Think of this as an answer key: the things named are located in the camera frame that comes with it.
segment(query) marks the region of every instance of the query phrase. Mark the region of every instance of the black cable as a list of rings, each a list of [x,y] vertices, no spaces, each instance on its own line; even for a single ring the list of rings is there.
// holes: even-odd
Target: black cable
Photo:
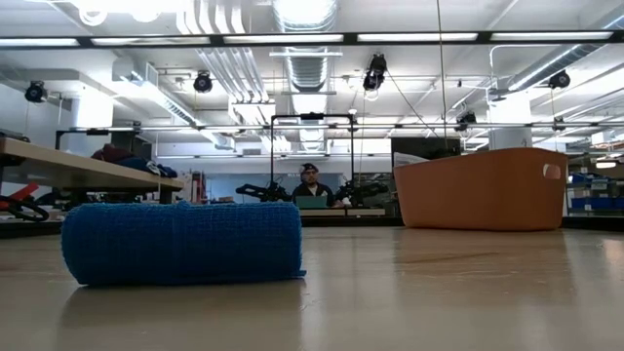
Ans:
[[[431,131],[431,133],[433,133],[434,136],[439,137],[438,134],[436,133],[436,131],[434,131],[431,127],[429,127],[429,125],[427,123],[425,123],[425,121],[420,117],[420,114],[418,114],[418,112],[416,112],[416,110],[413,108],[413,106],[411,105],[411,103],[408,100],[408,98],[405,96],[405,94],[403,94],[403,92],[401,91],[401,88],[399,88],[399,85],[394,80],[394,76],[390,73],[390,71],[388,69],[386,69],[386,73],[388,73],[388,75],[390,76],[390,79],[392,79],[392,83],[394,83],[395,87],[397,87],[397,90],[399,91],[399,94],[401,94],[403,99],[406,101],[406,104],[409,106],[409,108],[411,108],[411,110],[413,111],[413,114],[416,115],[416,117],[420,120],[420,122],[425,127],[427,127],[427,129],[429,129]]]
[[[445,74],[445,54],[444,47],[442,46],[442,12],[440,10],[440,0],[436,1],[436,5],[438,7],[438,32],[440,33],[440,69],[442,73],[442,105],[444,106],[442,118],[445,122],[445,148],[449,150],[449,141],[447,140],[447,92],[445,87],[445,79],[447,79],[447,75]]]
[[[7,212],[11,215],[14,215],[15,218],[33,221],[33,222],[42,222],[48,220],[50,218],[50,214],[39,206],[31,203],[24,202],[22,200],[16,200],[14,198],[10,198],[8,196],[0,195],[0,202],[7,203]],[[41,216],[37,215],[28,215],[24,214],[22,211],[18,210],[19,207],[31,209],[33,212],[38,213]]]

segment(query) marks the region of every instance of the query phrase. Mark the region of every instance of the laptop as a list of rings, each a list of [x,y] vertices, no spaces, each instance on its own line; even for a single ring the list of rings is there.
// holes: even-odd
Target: laptop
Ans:
[[[327,196],[297,196],[296,205],[302,210],[326,209],[328,207]]]

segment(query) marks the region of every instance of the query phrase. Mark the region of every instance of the red object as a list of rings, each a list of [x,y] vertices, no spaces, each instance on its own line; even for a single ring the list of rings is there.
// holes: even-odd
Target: red object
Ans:
[[[9,197],[15,200],[23,200],[28,195],[35,192],[35,190],[37,189],[39,189],[39,185],[31,182],[28,185],[26,185],[24,188],[16,191],[13,195],[10,195]],[[9,208],[9,204],[7,204],[6,202],[0,202],[0,210],[7,210],[8,208]]]
[[[396,167],[407,227],[551,230],[561,225],[567,157],[512,148]]]

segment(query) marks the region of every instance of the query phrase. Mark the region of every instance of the blue fabric roll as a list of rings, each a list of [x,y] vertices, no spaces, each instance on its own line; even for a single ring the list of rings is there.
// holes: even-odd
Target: blue fabric roll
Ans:
[[[62,226],[84,285],[186,285],[300,278],[301,219],[291,203],[88,204]]]

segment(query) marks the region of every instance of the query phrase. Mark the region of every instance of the fluorescent light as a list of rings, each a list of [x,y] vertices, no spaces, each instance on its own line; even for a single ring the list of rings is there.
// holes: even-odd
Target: fluorescent light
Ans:
[[[540,33],[494,33],[491,41],[524,41],[524,40],[604,40],[613,35],[612,31],[597,32],[540,32]]]
[[[15,38],[0,39],[0,47],[76,47],[78,41],[73,38]]]
[[[278,125],[273,126],[273,129],[276,130],[316,130],[316,129],[328,129],[330,126],[328,125],[296,125],[296,126],[287,126],[287,125]]]
[[[131,73],[132,73],[132,75],[134,75],[134,76],[135,76],[135,77],[136,77],[139,81],[142,81],[142,80],[143,80],[143,77],[141,77],[141,76],[140,76],[140,74],[136,73],[135,71],[132,71]]]
[[[607,169],[607,168],[613,168],[617,166],[617,164],[615,162],[599,162],[596,164],[596,168],[599,170],[603,170],[603,169]]]
[[[141,46],[141,45],[196,45],[196,44],[210,44],[211,40],[208,37],[164,37],[164,38],[150,38],[150,37],[116,37],[116,38],[93,38],[91,41],[96,46]]]
[[[240,125],[240,126],[200,126],[202,131],[212,131],[221,133],[236,133],[238,131],[261,130],[263,126],[259,125]]]
[[[107,128],[109,132],[132,132],[134,130],[133,127],[110,127]]]
[[[280,34],[280,35],[228,35],[225,44],[291,44],[291,43],[339,43],[342,34]]]
[[[363,128],[363,129],[388,129],[395,128],[396,125],[354,125],[353,128]]]
[[[173,160],[173,159],[191,159],[195,158],[195,156],[156,156],[156,158],[163,160]]]
[[[155,132],[168,132],[168,131],[183,131],[183,130],[193,130],[193,127],[191,126],[176,126],[176,127],[168,127],[168,126],[162,126],[162,127],[140,127],[140,129],[142,131],[155,131]]]
[[[305,53],[305,52],[282,52],[269,53],[270,58],[340,58],[342,53]]]
[[[381,33],[358,34],[359,42],[474,41],[478,33]]]
[[[237,158],[238,155],[203,155],[199,158]]]
[[[77,9],[89,12],[107,12],[112,14],[136,13],[176,13],[184,10],[182,1],[171,0],[64,0],[72,3]]]

